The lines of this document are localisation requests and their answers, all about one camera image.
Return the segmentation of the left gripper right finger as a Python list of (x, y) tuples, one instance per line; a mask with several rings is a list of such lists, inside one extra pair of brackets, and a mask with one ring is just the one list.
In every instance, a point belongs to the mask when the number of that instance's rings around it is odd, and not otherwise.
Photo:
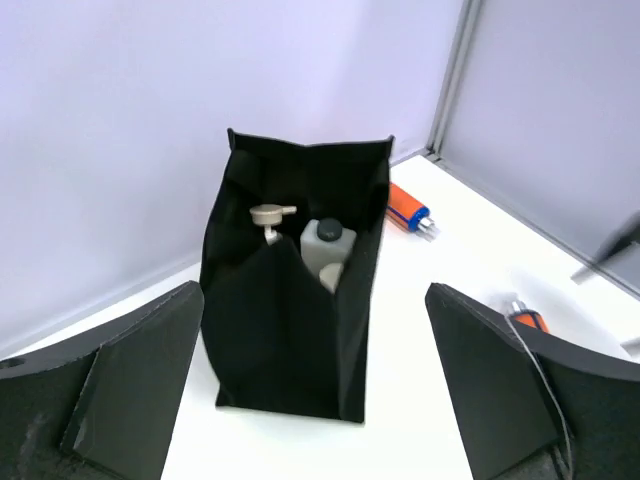
[(636, 479), (639, 366), (434, 283), (426, 309), (476, 479)]

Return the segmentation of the beige pump bottle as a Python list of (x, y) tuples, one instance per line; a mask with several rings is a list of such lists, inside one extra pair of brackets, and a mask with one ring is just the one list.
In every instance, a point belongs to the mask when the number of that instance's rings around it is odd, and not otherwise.
[(263, 229), (264, 239), (269, 245), (275, 243), (281, 237), (275, 227), (282, 223), (283, 217), (296, 212), (296, 206), (276, 204), (261, 204), (249, 209), (253, 224)]

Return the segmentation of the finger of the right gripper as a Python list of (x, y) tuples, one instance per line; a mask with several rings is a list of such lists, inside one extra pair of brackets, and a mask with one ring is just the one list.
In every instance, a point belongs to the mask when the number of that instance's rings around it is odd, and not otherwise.
[(581, 284), (592, 276), (602, 275), (604, 268), (614, 259), (623, 253), (628, 253), (632, 247), (638, 246), (639, 213), (636, 212), (600, 247), (592, 260), (586, 262), (571, 276), (571, 280)]

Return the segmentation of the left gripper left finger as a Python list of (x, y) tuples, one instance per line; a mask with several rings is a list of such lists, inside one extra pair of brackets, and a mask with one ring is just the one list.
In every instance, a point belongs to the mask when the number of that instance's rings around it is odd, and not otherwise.
[(4, 479), (158, 479), (200, 330), (185, 282), (112, 321), (1, 362)]

